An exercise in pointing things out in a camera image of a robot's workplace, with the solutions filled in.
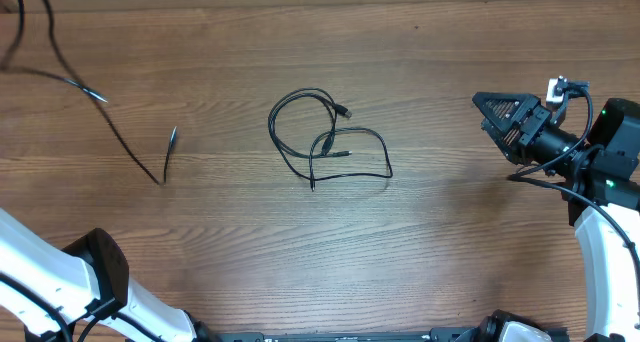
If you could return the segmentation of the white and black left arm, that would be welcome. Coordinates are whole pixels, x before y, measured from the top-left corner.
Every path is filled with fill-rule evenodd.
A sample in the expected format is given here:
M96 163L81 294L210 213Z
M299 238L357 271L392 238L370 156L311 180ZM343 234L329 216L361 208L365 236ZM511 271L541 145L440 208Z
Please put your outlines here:
M113 238L96 228L60 250L1 212L1 306L29 341L70 341L80 320L129 341L214 341L206 325L156 298L129 274Z

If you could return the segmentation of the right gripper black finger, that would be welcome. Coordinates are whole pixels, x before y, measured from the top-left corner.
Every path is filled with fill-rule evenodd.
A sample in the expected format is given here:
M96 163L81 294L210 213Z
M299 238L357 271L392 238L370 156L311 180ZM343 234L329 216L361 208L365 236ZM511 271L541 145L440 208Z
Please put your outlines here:
M506 135L540 105L540 98L533 94L477 92L472 102L492 127Z
M493 125L487 118L481 123L481 129L485 131L491 140L496 144L500 152L511 163L518 161L517 153L511 147L512 140L517 137L517 131L509 128L506 132L501 131Z

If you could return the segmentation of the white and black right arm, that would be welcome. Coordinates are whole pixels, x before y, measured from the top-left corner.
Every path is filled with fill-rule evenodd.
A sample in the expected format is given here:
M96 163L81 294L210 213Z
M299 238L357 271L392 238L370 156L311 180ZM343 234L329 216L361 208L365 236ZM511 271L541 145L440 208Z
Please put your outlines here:
M509 180L560 192L580 245L589 341L639 338L639 106L594 108L584 86L532 94L478 92L482 129L519 166Z

